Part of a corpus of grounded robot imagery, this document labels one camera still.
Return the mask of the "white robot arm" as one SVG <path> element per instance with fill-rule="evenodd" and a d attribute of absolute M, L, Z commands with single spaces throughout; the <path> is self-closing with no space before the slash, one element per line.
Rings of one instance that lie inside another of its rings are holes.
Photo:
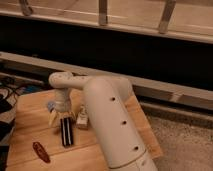
<path fill-rule="evenodd" d="M 158 171 L 124 103 L 132 84 L 119 76 L 74 76 L 55 72 L 49 76 L 56 90 L 56 110 L 69 110 L 69 89 L 83 91 L 89 121 L 109 171 Z"/>

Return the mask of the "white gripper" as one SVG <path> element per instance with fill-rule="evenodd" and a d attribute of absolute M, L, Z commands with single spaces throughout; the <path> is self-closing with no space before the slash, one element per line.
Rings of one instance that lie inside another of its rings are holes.
<path fill-rule="evenodd" d="M 68 88 L 56 89 L 55 90 L 55 110 L 52 110 L 49 117 L 49 126 L 52 127 L 58 113 L 57 112 L 68 112 L 68 116 L 72 121 L 76 121 L 76 114 L 71 110 L 71 99 L 70 90 Z"/>

